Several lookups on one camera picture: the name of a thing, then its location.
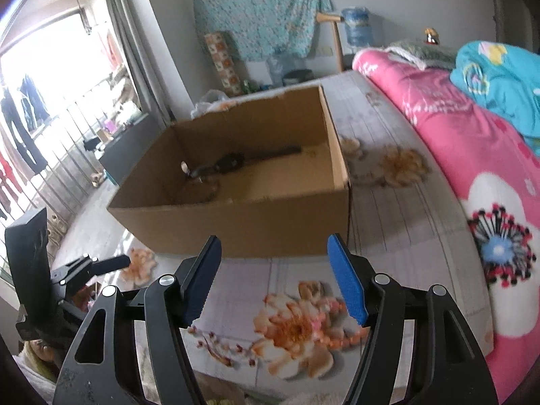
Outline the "black wrist watch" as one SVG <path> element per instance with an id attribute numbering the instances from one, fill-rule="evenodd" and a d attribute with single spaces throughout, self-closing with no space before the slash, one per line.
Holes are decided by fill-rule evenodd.
<path id="1" fill-rule="evenodd" d="M 269 159 L 293 156 L 302 153 L 302 147 L 291 145 L 275 151 L 263 152 L 258 154 L 246 155 L 245 153 L 235 152 L 222 156 L 211 165 L 202 165 L 196 168 L 190 168 L 188 163 L 182 161 L 180 164 L 182 172 L 191 179 L 213 176 L 214 174 L 229 174 L 235 172 L 246 165 L 267 161 Z"/>

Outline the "blue cartoon blanket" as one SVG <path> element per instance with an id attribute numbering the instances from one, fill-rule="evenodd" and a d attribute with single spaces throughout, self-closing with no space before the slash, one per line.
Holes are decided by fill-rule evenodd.
<path id="1" fill-rule="evenodd" d="M 458 50 L 450 81 L 513 125 L 539 154 L 539 55 L 504 43 L 468 42 Z"/>

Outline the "grey curtain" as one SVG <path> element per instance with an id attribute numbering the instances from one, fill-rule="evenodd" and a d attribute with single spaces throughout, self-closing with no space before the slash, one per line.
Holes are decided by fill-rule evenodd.
<path id="1" fill-rule="evenodd" d="M 141 110 L 152 115 L 162 127 L 169 127 L 177 119 L 135 26 L 128 0 L 105 2 Z"/>

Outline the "white plastic bag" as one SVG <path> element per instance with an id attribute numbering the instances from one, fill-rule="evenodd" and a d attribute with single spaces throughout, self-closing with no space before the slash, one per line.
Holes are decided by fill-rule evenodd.
<path id="1" fill-rule="evenodd" d="M 195 119 L 207 112 L 215 111 L 219 105 L 229 101 L 229 96 L 221 90 L 209 90 L 207 91 L 197 103 L 195 103 L 193 109 L 190 112 L 190 118 Z"/>

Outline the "dark grey cabinet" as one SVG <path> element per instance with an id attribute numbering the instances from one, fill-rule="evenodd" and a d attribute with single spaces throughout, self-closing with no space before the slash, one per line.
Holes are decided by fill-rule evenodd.
<path id="1" fill-rule="evenodd" d="M 165 129 L 153 115 L 144 114 L 104 146 L 98 161 L 113 184 L 122 185 Z"/>

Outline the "brown cardboard box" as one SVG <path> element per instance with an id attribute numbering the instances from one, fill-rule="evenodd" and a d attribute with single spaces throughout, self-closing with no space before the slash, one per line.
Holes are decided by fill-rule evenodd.
<path id="1" fill-rule="evenodd" d="M 188 178 L 190 168 L 228 153 L 291 145 L 302 153 L 229 174 Z M 324 90 L 319 86 L 239 99 L 221 112 L 171 125 L 117 190 L 109 212 L 160 253 L 196 253 L 208 237 L 227 258 L 322 255 L 350 226 L 350 179 Z"/>

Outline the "teal floral hanging cloth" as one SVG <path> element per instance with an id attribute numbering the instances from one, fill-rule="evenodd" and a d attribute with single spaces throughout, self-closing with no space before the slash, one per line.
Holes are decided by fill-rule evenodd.
<path id="1" fill-rule="evenodd" d="M 221 33 L 234 59 L 264 61 L 276 53 L 305 59 L 316 14 L 331 0 L 192 0 L 198 39 Z"/>

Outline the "blue water jug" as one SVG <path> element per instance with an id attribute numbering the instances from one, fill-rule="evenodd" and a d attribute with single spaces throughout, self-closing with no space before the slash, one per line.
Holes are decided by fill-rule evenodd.
<path id="1" fill-rule="evenodd" d="M 370 12 L 364 6 L 347 7 L 342 10 L 347 43 L 352 48 L 365 48 L 373 44 Z"/>

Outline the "dark bucket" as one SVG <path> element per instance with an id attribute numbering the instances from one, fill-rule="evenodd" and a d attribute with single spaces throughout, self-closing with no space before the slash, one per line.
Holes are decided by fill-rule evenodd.
<path id="1" fill-rule="evenodd" d="M 313 81 L 315 79 L 314 73 L 309 69 L 298 69 L 289 71 L 282 78 L 284 87 L 301 84 L 307 81 Z"/>

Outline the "wooden crutch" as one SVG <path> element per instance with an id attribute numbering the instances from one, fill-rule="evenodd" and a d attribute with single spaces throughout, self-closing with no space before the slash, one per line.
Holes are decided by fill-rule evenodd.
<path id="1" fill-rule="evenodd" d="M 338 14 L 317 12 L 316 21 L 319 24 L 324 24 L 324 23 L 330 24 L 332 37 L 333 37 L 333 46 L 335 49 L 335 57 L 337 60 L 338 72 L 339 73 L 344 72 L 345 65 L 344 65 L 343 52 L 342 52 L 341 36 L 339 32 L 339 24 L 341 24 L 344 21 L 343 16 L 338 15 Z"/>

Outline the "pink floral blanket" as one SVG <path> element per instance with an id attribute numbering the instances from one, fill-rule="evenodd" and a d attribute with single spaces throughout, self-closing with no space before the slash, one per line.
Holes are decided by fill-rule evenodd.
<path id="1" fill-rule="evenodd" d="M 539 402 L 539 159 L 512 125 L 473 102 L 448 71 L 364 49 L 352 68 L 414 126 L 466 214 L 489 291 L 487 356 L 503 404 Z"/>

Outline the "patterned rolled mat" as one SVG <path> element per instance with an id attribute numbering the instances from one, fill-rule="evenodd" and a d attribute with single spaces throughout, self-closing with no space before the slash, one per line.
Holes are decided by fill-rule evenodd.
<path id="1" fill-rule="evenodd" d="M 206 34 L 204 41 L 212 63 L 218 73 L 224 92 L 230 97 L 243 93 L 241 80 L 234 68 L 234 61 L 221 32 Z"/>

